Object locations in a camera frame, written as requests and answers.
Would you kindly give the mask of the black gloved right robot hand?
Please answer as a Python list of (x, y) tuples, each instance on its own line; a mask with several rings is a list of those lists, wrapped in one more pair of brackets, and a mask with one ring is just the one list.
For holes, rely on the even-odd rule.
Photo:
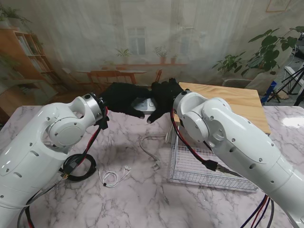
[(154, 82), (151, 85), (152, 97), (156, 102), (155, 111), (148, 117), (147, 123), (151, 124), (172, 110), (175, 98), (183, 92), (175, 78), (162, 83)]

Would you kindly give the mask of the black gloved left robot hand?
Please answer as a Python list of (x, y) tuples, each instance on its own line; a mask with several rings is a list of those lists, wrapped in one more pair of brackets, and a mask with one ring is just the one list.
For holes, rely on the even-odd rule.
[(132, 103), (137, 98), (150, 98), (151, 92), (143, 86), (115, 82), (100, 97), (110, 111), (144, 119), (144, 113), (134, 109)]

